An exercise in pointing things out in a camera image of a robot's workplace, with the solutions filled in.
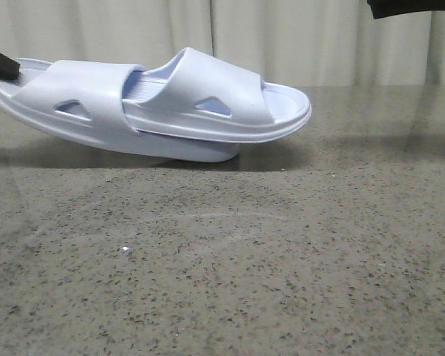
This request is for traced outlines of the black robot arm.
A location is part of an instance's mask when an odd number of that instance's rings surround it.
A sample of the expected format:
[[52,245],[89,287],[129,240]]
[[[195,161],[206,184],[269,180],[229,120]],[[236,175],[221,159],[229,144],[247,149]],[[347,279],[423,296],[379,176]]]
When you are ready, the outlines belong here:
[[424,11],[445,11],[445,0],[368,0],[367,4],[374,19]]

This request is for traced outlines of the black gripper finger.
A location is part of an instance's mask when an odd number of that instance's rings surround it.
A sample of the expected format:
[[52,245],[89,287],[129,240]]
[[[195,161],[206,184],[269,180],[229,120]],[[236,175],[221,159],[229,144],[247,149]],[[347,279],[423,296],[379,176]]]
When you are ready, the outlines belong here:
[[16,80],[19,78],[20,64],[0,53],[0,79],[4,80]]

